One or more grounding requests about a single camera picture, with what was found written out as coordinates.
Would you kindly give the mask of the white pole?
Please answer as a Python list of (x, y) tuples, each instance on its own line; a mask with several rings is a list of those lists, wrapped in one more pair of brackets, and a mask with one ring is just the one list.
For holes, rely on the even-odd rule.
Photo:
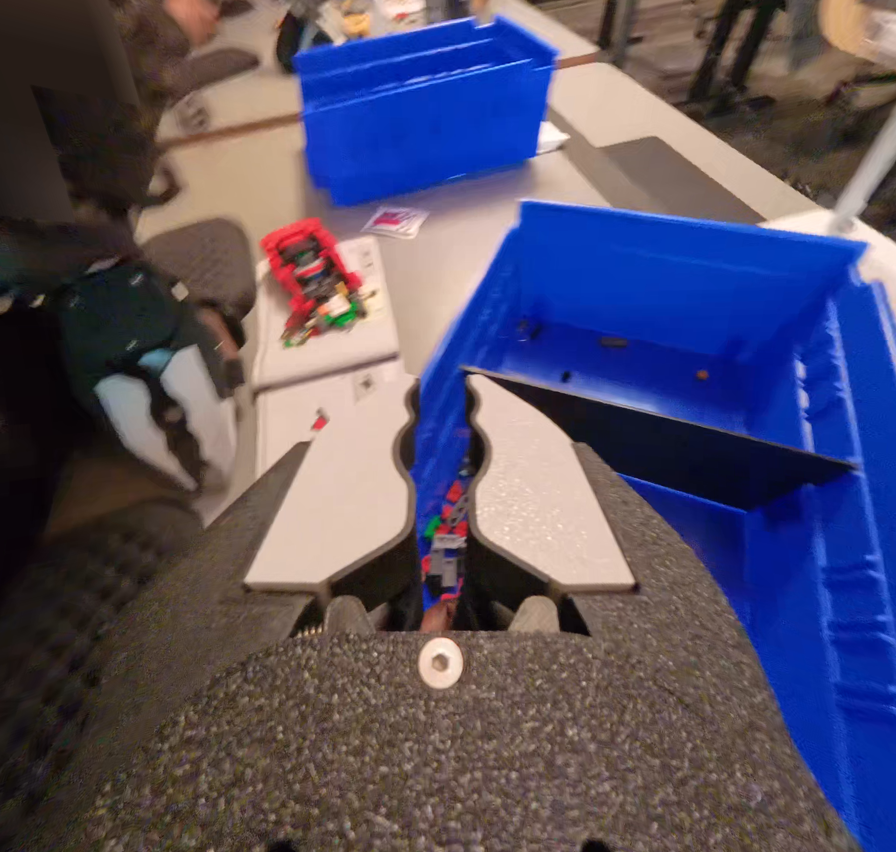
[(895, 109), (880, 129), (860, 163), (850, 178), (832, 211), (829, 231), (834, 235), (845, 235), (852, 224), (865, 211), (868, 203), (890, 173), (895, 163)]

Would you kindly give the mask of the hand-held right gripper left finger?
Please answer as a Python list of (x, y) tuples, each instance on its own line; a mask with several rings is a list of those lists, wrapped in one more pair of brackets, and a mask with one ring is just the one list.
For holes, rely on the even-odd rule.
[(244, 578), (253, 591), (398, 593), (419, 575), (418, 378), (400, 375), (310, 441)]

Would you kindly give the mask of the pile of lego pieces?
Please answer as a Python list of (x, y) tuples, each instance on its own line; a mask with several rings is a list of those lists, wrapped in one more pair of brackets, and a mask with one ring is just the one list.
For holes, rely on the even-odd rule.
[(460, 597), (465, 580), (469, 540), (469, 487), (473, 469), (469, 453), (454, 473), (439, 479), (427, 501), (420, 524), (420, 572), (423, 603)]

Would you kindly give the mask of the black bin divider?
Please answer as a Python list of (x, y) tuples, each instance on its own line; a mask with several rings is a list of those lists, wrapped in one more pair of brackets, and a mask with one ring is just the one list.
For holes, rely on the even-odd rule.
[(729, 508), (756, 510), (805, 486), (857, 475), (857, 466), (753, 436), (464, 365), (587, 444), (619, 475)]

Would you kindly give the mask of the small blue plastic bin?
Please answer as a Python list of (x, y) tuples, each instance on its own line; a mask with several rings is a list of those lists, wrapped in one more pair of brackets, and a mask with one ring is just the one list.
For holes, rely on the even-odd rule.
[(557, 57), (502, 16), (299, 52), (308, 174), (348, 207), (519, 165), (536, 155)]

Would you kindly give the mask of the white lego instruction booklet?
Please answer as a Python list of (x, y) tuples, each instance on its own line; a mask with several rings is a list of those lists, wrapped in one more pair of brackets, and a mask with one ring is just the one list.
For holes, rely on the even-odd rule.
[(256, 269), (256, 352), (250, 373), (256, 440), (254, 477), (295, 444), (312, 440), (317, 408), (331, 418), (404, 374), (379, 241), (372, 235), (338, 245), (344, 264), (359, 273), (368, 316), (349, 331), (330, 331), (287, 348), (281, 333), (287, 298), (266, 264)]

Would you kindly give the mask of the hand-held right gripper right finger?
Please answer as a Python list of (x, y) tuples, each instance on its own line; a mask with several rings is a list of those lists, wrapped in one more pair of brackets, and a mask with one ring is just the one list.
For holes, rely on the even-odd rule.
[(635, 577), (570, 436), (495, 379), (469, 374), (466, 388), (482, 450), (471, 536), (560, 593), (632, 591)]

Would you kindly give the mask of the black metal stand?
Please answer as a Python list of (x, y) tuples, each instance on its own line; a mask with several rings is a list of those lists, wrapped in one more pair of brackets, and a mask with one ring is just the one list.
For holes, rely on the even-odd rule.
[(686, 104), (702, 104), (710, 100), (725, 49), (741, 14), (746, 11), (752, 15), (749, 27), (727, 79), (717, 88), (719, 93), (743, 92), (772, 21), (785, 6), (786, 0), (725, 0), (714, 20), (710, 40), (691, 81)]

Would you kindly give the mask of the red lego car model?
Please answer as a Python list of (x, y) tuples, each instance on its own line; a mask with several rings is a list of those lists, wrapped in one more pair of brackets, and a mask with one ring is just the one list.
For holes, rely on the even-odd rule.
[(368, 316), (364, 284), (346, 267), (319, 219), (301, 219), (261, 240), (270, 274), (289, 307), (281, 341), (299, 347), (330, 331), (349, 331)]

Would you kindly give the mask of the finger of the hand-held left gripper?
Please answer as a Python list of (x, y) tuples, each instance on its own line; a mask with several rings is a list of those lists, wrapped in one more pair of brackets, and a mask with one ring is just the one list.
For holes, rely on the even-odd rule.
[(164, 369), (164, 434), (187, 478), (231, 478), (238, 452), (236, 404), (222, 395), (197, 344), (177, 350)]
[(94, 393), (107, 422), (128, 452), (188, 492), (203, 483), (203, 456), (185, 410), (157, 382), (112, 375)]

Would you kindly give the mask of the person's left hand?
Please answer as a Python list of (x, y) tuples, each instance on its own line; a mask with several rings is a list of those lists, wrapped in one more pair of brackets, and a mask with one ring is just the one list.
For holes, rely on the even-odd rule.
[(216, 341), (215, 350), (222, 361), (228, 386), (231, 390), (243, 386), (245, 371), (241, 352), (245, 334), (241, 321), (209, 303), (199, 305), (197, 314)]

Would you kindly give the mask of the pale round wooden board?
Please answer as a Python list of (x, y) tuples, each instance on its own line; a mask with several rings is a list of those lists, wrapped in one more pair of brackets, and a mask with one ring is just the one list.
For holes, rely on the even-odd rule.
[(895, 0), (819, 0), (818, 10), (832, 47), (871, 62), (894, 62)]

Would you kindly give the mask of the large blue plastic bin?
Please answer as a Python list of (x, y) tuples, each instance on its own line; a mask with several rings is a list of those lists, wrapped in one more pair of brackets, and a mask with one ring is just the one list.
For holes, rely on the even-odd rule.
[(418, 525), (468, 449), (464, 365), (854, 463), (756, 510), (621, 477), (709, 567), (860, 843), (894, 850), (894, 242), (830, 219), (524, 202), (423, 373)]

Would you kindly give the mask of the clear plastic bag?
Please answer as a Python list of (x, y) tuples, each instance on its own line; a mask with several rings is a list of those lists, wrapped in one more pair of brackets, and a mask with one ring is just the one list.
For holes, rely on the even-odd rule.
[(428, 217), (427, 210), (383, 205), (366, 220), (362, 232), (400, 240), (412, 240), (419, 235)]

